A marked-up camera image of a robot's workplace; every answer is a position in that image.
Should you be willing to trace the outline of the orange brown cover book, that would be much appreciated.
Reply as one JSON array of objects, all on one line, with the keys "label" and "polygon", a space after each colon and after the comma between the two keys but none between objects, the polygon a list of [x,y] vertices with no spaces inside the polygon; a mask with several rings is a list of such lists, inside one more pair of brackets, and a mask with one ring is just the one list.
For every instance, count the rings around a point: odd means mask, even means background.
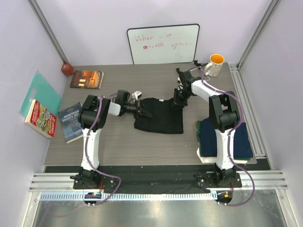
[{"label": "orange brown cover book", "polygon": [[70,88],[100,89],[103,77],[103,71],[75,70]]}]

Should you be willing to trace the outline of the white mug orange inside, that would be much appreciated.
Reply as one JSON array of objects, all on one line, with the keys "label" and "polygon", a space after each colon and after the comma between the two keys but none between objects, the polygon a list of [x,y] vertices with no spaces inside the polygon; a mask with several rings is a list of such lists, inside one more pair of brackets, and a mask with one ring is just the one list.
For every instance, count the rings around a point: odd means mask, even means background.
[{"label": "white mug orange inside", "polygon": [[204,67],[204,74],[208,77],[217,77],[224,63],[224,57],[220,54],[212,54],[208,64]]}]

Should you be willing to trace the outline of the blue cover book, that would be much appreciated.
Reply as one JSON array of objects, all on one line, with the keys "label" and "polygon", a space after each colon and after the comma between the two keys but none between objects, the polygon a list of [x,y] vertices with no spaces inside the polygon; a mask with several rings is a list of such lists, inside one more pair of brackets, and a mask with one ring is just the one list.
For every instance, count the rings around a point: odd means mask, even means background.
[{"label": "blue cover book", "polygon": [[66,143],[83,137],[82,128],[78,122],[78,115],[81,108],[82,104],[79,102],[58,113]]}]

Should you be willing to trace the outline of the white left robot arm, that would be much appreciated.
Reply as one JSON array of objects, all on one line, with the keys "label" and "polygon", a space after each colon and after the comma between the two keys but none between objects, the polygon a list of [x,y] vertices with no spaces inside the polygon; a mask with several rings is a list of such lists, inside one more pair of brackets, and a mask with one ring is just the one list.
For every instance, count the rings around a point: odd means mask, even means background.
[{"label": "white left robot arm", "polygon": [[100,134],[105,126],[107,116],[122,116],[125,113],[134,114],[134,118],[141,116],[152,117],[142,101],[141,91],[130,94],[125,90],[118,90],[110,98],[88,95],[78,115],[78,122],[83,133],[83,159],[79,173],[74,177],[74,189],[95,189],[106,177],[99,170],[98,158]]}]

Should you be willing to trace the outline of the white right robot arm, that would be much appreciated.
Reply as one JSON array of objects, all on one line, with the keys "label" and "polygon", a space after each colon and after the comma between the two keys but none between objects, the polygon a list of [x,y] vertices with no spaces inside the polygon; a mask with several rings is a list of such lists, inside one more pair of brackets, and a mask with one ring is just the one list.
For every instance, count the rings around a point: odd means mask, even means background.
[{"label": "white right robot arm", "polygon": [[193,77],[191,71],[178,73],[178,87],[174,89],[174,110],[187,106],[191,96],[199,96],[209,104],[209,119],[216,133],[217,158],[214,165],[214,182],[226,187],[236,177],[236,164],[233,159],[233,141],[235,130],[243,120],[240,101],[233,92],[219,90],[206,82],[203,77]]}]

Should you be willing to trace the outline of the black wire book stand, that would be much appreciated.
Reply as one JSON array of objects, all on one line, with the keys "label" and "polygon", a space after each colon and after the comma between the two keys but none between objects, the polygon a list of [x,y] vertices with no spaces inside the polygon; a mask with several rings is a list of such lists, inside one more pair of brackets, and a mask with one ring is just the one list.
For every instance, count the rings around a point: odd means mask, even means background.
[{"label": "black wire book stand", "polygon": [[[188,71],[193,71],[193,70],[201,70],[202,72],[204,72],[204,67],[207,65],[207,63],[199,63],[198,60],[194,60],[194,65],[195,67],[188,69]],[[176,68],[176,72],[180,75],[182,73],[182,71],[180,71],[180,68]],[[210,80],[210,78],[208,76],[204,76],[206,77],[205,81],[208,82]]]}]

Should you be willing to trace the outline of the black t shirt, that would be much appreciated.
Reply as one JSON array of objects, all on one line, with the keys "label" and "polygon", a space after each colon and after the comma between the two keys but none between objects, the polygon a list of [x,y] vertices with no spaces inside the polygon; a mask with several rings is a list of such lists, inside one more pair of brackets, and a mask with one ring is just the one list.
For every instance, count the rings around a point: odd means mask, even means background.
[{"label": "black t shirt", "polygon": [[154,133],[182,134],[184,132],[183,109],[175,109],[173,103],[173,98],[169,100],[143,99],[142,104],[152,118],[140,115],[135,119],[134,128]]}]

